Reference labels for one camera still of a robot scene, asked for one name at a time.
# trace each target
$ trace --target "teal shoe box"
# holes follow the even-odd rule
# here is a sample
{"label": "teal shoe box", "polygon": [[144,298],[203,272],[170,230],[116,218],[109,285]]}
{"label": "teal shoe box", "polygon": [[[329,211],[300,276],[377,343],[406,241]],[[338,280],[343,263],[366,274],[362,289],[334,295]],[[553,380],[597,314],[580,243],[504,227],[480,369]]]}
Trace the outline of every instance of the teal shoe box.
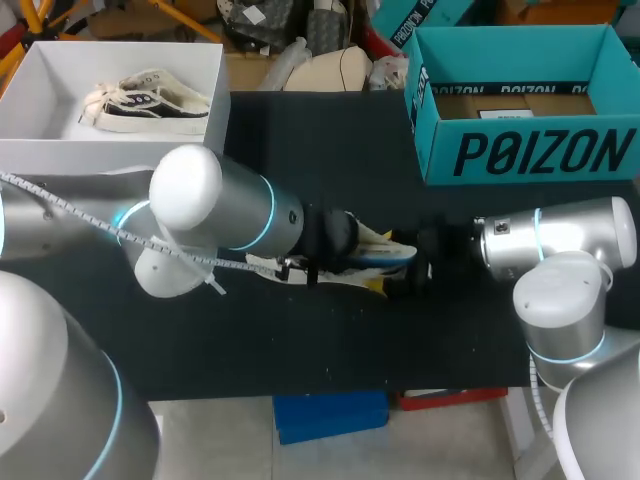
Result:
{"label": "teal shoe box", "polygon": [[[409,42],[409,58],[405,102],[428,184],[637,175],[640,70],[611,27],[420,28]],[[442,119],[436,106],[445,99],[523,98],[545,103],[549,111],[569,103],[585,103],[590,110],[487,114],[492,118],[479,111],[475,117]]]}
{"label": "teal shoe box", "polygon": [[373,27],[406,52],[413,30],[421,25],[456,25],[473,0],[384,0],[371,19]]}

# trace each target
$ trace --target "black table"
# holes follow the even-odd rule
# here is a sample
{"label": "black table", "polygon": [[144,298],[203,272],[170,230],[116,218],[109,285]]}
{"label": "black table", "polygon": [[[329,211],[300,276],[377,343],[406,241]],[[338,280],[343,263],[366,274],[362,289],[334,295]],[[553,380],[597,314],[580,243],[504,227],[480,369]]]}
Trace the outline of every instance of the black table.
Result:
{"label": "black table", "polygon": [[[427,188],[401,95],[232,96],[226,153],[312,202],[357,212],[379,231],[600,196],[630,183]],[[482,282],[390,303],[356,288],[285,287],[219,271],[172,300],[147,296],[115,244],[4,264],[47,289],[148,400],[347,390],[522,386],[527,349],[511,287]],[[640,267],[616,275],[607,320],[640,328]]]}

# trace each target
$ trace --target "white shoe box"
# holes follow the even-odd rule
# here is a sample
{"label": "white shoe box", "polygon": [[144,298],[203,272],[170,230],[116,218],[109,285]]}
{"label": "white shoe box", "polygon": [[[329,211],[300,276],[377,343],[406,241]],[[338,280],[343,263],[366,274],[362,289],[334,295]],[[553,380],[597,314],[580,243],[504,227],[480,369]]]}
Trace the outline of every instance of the white shoe box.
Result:
{"label": "white shoe box", "polygon": [[[79,123],[85,96],[99,83],[166,69],[211,98],[205,135],[113,133]],[[206,43],[37,42],[0,99],[0,170],[83,175],[155,167],[173,148],[223,151],[230,97],[221,45]]]}

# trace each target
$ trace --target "white tile floor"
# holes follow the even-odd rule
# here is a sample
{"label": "white tile floor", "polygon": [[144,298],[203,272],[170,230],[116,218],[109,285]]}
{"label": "white tile floor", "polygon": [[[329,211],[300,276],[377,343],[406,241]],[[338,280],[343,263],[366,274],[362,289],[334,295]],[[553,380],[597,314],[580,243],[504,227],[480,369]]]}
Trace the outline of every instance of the white tile floor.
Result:
{"label": "white tile floor", "polygon": [[281,446],[270,397],[152,403],[157,480],[511,480],[497,402],[393,411],[380,429]]}

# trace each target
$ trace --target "cardboard box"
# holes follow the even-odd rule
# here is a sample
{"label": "cardboard box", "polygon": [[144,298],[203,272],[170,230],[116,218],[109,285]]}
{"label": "cardboard box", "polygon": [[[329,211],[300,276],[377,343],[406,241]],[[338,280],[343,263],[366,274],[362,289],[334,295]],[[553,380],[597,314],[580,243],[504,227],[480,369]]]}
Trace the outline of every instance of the cardboard box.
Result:
{"label": "cardboard box", "polygon": [[383,37],[406,52],[415,28],[456,25],[472,3],[473,0],[386,0],[371,23]]}
{"label": "cardboard box", "polygon": [[257,90],[276,58],[259,53],[225,54],[229,69],[229,89],[232,92]]}
{"label": "cardboard box", "polygon": [[[97,84],[117,84],[150,68],[164,68],[211,98],[205,135],[113,133],[78,123],[83,100]],[[155,167],[184,143],[222,151],[229,108],[221,45],[36,42],[0,100],[0,169],[82,175]]]}
{"label": "cardboard box", "polygon": [[429,184],[636,176],[640,70],[611,27],[421,28],[409,58]]}
{"label": "cardboard box", "polygon": [[495,23],[496,25],[595,25],[611,23],[618,9],[619,1],[499,0]]}

